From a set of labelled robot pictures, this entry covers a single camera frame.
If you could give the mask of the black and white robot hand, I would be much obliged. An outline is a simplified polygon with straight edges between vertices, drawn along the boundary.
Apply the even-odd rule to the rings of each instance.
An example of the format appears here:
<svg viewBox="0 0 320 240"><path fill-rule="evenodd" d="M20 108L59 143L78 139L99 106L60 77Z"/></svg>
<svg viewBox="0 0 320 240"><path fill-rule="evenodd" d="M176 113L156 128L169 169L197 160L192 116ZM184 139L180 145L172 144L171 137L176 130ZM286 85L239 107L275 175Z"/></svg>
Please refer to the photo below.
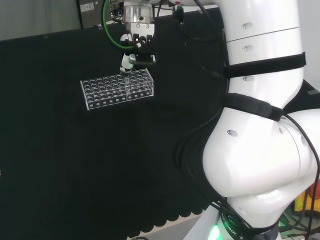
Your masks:
<svg viewBox="0 0 320 240"><path fill-rule="evenodd" d="M128 74L156 63L156 35L153 23L127 22L127 33L120 38L122 51L120 72Z"/></svg>

